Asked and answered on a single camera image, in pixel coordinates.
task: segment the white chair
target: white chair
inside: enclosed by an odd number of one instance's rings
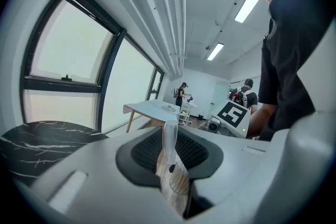
[[[187,126],[188,123],[191,123],[191,121],[189,121],[189,118],[190,118],[190,111],[192,107],[193,106],[188,103],[182,103],[181,110],[180,110],[180,117],[178,119],[179,124],[183,124]]]

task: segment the woman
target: woman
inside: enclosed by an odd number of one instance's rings
[[[175,104],[178,105],[181,109],[182,106],[182,98],[185,98],[185,95],[191,95],[191,94],[185,94],[184,93],[184,88],[188,87],[187,83],[183,82],[181,87],[179,87],[178,91],[177,91],[177,97],[176,97],[176,101]]]

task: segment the black rubber pad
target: black rubber pad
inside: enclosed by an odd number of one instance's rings
[[[156,173],[156,163],[162,150],[162,131],[159,130],[137,144],[131,151],[132,159],[143,168]]]
[[[175,146],[176,152],[187,170],[201,164],[208,156],[208,150],[201,144],[178,132]]]

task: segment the fluorescent light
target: fluorescent light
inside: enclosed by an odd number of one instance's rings
[[[250,12],[254,8],[254,6],[257,4],[257,2],[258,0],[245,0],[235,20],[240,23],[245,21],[246,17],[250,14]]]
[[[208,57],[209,61],[212,61],[212,59],[215,58],[215,56],[217,55],[217,53],[219,53],[219,51],[224,47],[223,44],[218,43],[217,46],[214,48],[214,50],[211,52],[210,56]]]

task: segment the man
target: man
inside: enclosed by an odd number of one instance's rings
[[[247,79],[245,80],[244,86],[239,90],[245,93],[247,99],[247,108],[251,109],[251,115],[257,111],[258,109],[258,97],[257,95],[251,91],[253,87],[253,80]],[[238,88],[234,89],[230,95],[229,99],[232,100],[233,95],[238,92]]]
[[[297,71],[326,32],[333,13],[325,0],[266,0],[271,20],[262,47],[259,102],[247,137],[270,141],[278,130],[290,128],[314,112]]]

